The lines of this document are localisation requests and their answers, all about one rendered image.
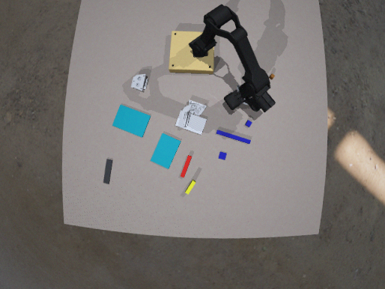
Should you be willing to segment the red rectangular block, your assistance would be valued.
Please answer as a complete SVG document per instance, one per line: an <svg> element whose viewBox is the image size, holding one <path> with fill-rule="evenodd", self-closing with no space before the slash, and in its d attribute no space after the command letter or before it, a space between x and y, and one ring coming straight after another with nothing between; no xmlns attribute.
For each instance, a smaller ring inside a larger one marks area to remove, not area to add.
<svg viewBox="0 0 385 289"><path fill-rule="evenodd" d="M183 178L184 178L184 176L185 176L185 174L187 172L187 168L188 168L188 165L190 163L191 158L192 157L188 155L187 160L186 160L185 165L184 165L184 168L183 168L183 171L181 173L181 177L183 177Z"/></svg>

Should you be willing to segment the dark grey flat bar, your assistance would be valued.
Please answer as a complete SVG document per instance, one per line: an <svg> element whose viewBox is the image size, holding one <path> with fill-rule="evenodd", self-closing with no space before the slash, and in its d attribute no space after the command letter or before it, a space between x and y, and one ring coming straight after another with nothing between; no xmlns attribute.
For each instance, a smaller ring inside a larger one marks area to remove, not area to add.
<svg viewBox="0 0 385 289"><path fill-rule="evenodd" d="M103 179L104 183L109 184L111 169L112 169L112 160L108 159L106 161L105 175L104 175L104 179Z"/></svg>

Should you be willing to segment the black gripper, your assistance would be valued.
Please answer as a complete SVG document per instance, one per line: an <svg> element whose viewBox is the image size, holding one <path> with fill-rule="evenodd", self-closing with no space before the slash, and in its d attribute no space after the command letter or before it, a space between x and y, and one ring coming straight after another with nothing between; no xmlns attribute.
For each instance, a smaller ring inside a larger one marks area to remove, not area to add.
<svg viewBox="0 0 385 289"><path fill-rule="evenodd" d="M245 93L245 91L243 90L243 85L244 84L240 85L240 87L238 88L240 90L239 92L237 90L232 91L224 97L224 100L226 101L231 110L236 109L238 106L244 103L244 98L248 99L252 97L252 95L248 95Z"/></svg>

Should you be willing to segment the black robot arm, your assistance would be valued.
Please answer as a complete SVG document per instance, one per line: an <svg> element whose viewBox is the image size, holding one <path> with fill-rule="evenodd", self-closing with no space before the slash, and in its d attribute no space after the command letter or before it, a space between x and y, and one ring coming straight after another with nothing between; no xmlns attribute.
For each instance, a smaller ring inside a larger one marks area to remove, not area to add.
<svg viewBox="0 0 385 289"><path fill-rule="evenodd" d="M222 25L231 20L234 21L236 29L231 33L220 29ZM262 109L266 112L273 107L276 102L267 92L270 87L269 76L265 70L260 68L257 58L255 57L252 47L247 38L248 34L244 27L240 25L240 20L228 6L221 4L212 11L204 15L205 28L195 40L192 40L189 47L192 49L193 57L204 57L208 55L211 48L214 48L216 41L214 37L220 36L227 38L236 50L236 53L244 66L245 74L243 90L246 94L252 95L251 99L245 99L244 102L249 105L251 110L257 112Z"/></svg>

